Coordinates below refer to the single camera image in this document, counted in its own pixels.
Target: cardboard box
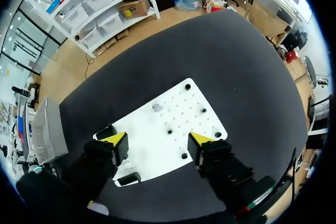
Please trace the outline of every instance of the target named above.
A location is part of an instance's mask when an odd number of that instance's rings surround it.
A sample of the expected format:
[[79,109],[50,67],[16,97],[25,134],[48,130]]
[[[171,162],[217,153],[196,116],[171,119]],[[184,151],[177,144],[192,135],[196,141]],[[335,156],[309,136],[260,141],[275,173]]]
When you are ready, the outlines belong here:
[[109,39],[108,41],[105,42],[105,47],[109,48],[110,46],[112,46],[114,43],[117,42],[117,39],[115,37]]
[[148,0],[125,0],[119,6],[120,12],[126,19],[146,16],[149,8]]
[[122,31],[121,33],[118,33],[118,34],[117,34],[117,39],[121,39],[121,38],[127,36],[128,34],[129,34],[128,29],[125,29],[125,30]]
[[101,45],[100,47],[98,47],[94,52],[93,54],[95,56],[100,56],[103,52],[105,52],[107,49],[107,47],[105,46],[105,44]]

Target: black table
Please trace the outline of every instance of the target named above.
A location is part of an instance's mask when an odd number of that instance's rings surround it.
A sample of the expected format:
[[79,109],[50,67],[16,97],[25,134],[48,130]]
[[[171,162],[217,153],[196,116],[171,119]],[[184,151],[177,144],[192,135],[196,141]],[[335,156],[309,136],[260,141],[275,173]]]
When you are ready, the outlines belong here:
[[[306,117],[289,71],[250,23],[225,10],[162,31],[123,52],[60,105],[68,166],[92,135],[186,78],[192,78],[228,132],[233,152],[257,180],[278,181],[293,149],[307,139]],[[118,188],[107,182],[99,202],[138,221],[197,218],[225,210],[194,165]]]

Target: wooden floor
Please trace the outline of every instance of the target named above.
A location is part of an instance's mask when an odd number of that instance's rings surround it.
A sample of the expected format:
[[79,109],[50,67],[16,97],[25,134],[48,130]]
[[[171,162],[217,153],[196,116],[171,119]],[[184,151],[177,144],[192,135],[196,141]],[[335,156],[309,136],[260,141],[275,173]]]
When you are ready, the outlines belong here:
[[[245,10],[241,7],[234,6],[238,13],[242,16]],[[174,8],[161,12],[161,19],[150,17],[144,21],[135,24],[129,28],[129,35],[122,38],[102,55],[98,56],[94,63],[89,66],[87,76],[99,70],[110,60],[113,60],[120,53],[130,48],[141,40],[174,26],[180,22],[190,18],[202,15],[203,10],[196,12],[181,12]],[[60,103],[66,98],[76,87],[85,81],[85,72],[87,68],[87,60],[85,53],[76,47],[71,41],[67,40],[65,44],[58,50],[56,57],[57,61],[50,61],[42,73],[41,88],[40,88],[40,101],[45,97],[49,97],[56,102]],[[294,80],[297,80],[306,71],[303,64],[297,60],[291,64],[285,63],[287,69],[292,75]],[[308,78],[303,78],[297,83],[302,104],[307,114],[308,111],[308,98],[312,94]],[[299,184],[304,181],[306,176],[305,166],[303,165],[296,176],[296,189]],[[278,216],[290,203],[291,187],[286,191],[283,197],[269,210],[267,216]]]
[[[161,19],[152,16],[135,24],[129,28],[130,34],[127,37],[117,41],[95,59],[94,63],[89,66],[87,77],[143,39],[203,13],[203,10],[182,12],[171,8],[161,12]],[[85,81],[86,54],[70,40],[60,47],[55,58],[57,61],[51,60],[42,72],[40,101],[49,97],[60,103]]]

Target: white fixture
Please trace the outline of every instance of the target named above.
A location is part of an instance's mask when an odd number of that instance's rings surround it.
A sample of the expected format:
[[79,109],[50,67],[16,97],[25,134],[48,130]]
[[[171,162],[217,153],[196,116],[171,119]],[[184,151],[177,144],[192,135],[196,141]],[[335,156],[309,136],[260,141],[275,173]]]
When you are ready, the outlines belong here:
[[188,78],[144,106],[112,124],[128,135],[128,158],[113,180],[134,172],[144,182],[172,172],[190,162],[190,132],[214,139],[228,134],[195,82]]

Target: cable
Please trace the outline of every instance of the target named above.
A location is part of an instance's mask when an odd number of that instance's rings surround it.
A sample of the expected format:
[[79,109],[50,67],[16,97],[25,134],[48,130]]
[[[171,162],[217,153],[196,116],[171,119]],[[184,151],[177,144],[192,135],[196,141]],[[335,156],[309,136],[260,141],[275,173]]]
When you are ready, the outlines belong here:
[[86,58],[86,62],[88,63],[87,67],[86,67],[86,70],[85,70],[85,79],[87,79],[87,73],[88,73],[88,70],[89,70],[89,66],[92,65],[95,61],[94,58],[91,58],[90,60],[88,59],[88,54],[85,54],[85,58]]
[[292,200],[291,200],[291,204],[294,202],[294,198],[295,198],[295,173],[296,173],[296,157],[294,157],[293,160],[293,175],[292,175]]
[[327,97],[327,98],[323,99],[322,101],[319,101],[319,102],[317,102],[317,103],[312,104],[311,107],[314,107],[314,106],[316,106],[316,105],[318,105],[318,104],[320,104],[320,103],[322,103],[322,102],[325,102],[325,101],[328,100],[328,99],[330,99],[330,97]]

